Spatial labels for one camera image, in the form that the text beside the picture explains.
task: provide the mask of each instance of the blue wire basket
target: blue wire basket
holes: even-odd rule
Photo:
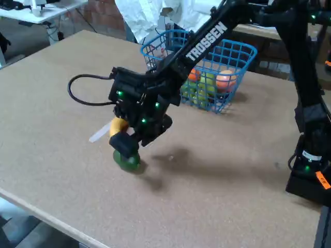
[[[187,37],[185,30],[167,30],[143,45],[141,53],[148,70],[169,54],[178,52]],[[230,103],[256,54],[256,48],[251,45],[222,40],[191,71],[180,89],[182,102],[220,113]]]

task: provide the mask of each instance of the yellow object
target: yellow object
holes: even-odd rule
[[[116,133],[122,131],[123,129],[127,129],[128,127],[129,123],[126,120],[114,117],[114,119],[110,123],[110,137],[114,136]]]

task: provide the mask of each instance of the orange label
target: orange label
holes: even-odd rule
[[[316,176],[326,190],[331,188],[331,185],[326,181],[321,172],[316,172]]]

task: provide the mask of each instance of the brick wall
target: brick wall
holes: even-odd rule
[[[124,21],[115,4],[115,0],[88,0],[88,4],[81,7],[79,11],[92,25],[102,25],[112,29],[125,30]],[[74,22],[84,22],[76,11],[72,11],[71,16]]]

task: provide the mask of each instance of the brown table surface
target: brown table surface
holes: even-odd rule
[[[88,141],[112,107],[67,94],[71,77],[113,66],[146,70],[138,45],[84,31],[0,71],[2,197],[91,247],[313,247],[320,207],[285,192],[293,83],[247,72],[224,114],[170,107],[174,124],[140,149],[137,176],[114,163],[108,137]],[[73,90],[101,101],[110,88]]]
[[[322,26],[319,24],[316,25],[308,24],[308,35],[311,38],[316,38],[321,27]],[[255,27],[252,25],[240,24],[234,30],[240,33],[261,36],[264,38],[269,38],[274,40],[280,40],[278,32],[275,29],[265,29],[265,28]]]

